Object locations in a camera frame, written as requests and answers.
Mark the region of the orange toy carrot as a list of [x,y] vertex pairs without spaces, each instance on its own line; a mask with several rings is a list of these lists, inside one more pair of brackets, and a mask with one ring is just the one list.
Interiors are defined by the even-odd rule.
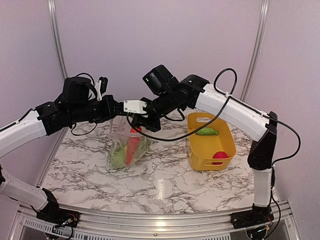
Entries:
[[128,138],[125,159],[127,166],[131,165],[138,158],[138,147],[140,142],[141,137],[138,135],[132,135]]

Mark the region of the clear zip top bag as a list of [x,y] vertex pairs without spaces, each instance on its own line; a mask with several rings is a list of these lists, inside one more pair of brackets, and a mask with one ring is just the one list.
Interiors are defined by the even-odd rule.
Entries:
[[131,128],[124,116],[117,116],[110,121],[107,138],[111,141],[106,160],[110,169],[124,168],[134,164],[152,145],[152,140]]

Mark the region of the green toy pepper back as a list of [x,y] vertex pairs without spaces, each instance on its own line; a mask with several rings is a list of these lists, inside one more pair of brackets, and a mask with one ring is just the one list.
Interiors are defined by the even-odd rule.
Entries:
[[113,168],[122,168],[126,166],[126,153],[123,150],[115,150],[108,156],[108,165]]

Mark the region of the green toy bitter gourd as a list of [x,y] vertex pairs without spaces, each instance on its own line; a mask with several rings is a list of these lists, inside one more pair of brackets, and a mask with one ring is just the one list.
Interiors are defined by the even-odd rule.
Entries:
[[218,136],[219,135],[219,132],[214,129],[214,128],[211,128],[211,127],[204,127],[202,129],[199,129],[197,132],[196,132],[197,135],[200,135],[200,136]]

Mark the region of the red toy fruit front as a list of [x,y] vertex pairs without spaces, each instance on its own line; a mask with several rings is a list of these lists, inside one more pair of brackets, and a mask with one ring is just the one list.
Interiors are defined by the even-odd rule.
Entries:
[[212,158],[214,161],[211,164],[214,166],[220,166],[224,163],[224,160],[228,158],[228,155],[224,151],[218,151]]

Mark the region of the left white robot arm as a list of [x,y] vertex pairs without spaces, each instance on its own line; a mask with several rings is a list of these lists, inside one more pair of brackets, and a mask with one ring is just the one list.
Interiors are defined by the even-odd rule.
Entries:
[[[50,136],[63,128],[71,128],[73,124],[99,124],[123,112],[123,102],[117,102],[112,95],[105,95],[101,101],[86,99],[75,102],[63,101],[59,96],[54,102],[39,105],[29,110],[24,117],[3,127],[0,130],[0,155],[4,157],[26,143]],[[57,201],[50,191],[36,189],[4,169],[0,171],[0,193],[31,205],[36,210],[43,210],[53,223],[63,219],[63,211],[56,206]]]

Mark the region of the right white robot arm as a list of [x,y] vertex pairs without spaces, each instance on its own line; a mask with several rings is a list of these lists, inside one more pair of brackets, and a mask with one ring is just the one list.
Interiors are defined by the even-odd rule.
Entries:
[[154,73],[148,73],[144,81],[156,91],[157,98],[124,102],[124,111],[134,115],[132,126],[143,126],[157,132],[161,128],[160,118],[176,109],[188,107],[212,114],[251,138],[247,162],[253,170],[254,199],[247,219],[252,224],[260,223],[267,216],[272,199],[272,159],[277,140],[277,115],[257,110],[195,74],[188,75],[182,81],[171,77],[167,83],[173,85],[169,86]]

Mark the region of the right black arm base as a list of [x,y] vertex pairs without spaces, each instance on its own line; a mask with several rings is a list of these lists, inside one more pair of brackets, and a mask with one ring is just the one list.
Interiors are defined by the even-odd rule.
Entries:
[[230,223],[234,229],[248,228],[255,225],[268,223],[274,220],[271,210],[245,210],[234,212],[230,215]]

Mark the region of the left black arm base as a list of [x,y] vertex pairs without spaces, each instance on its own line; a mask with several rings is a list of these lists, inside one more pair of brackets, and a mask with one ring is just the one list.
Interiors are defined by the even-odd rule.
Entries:
[[79,222],[80,213],[78,211],[63,209],[60,207],[51,207],[40,210],[36,214],[36,217],[40,220],[53,223],[59,227],[62,227],[64,222],[71,219],[72,221],[65,225],[76,228]]

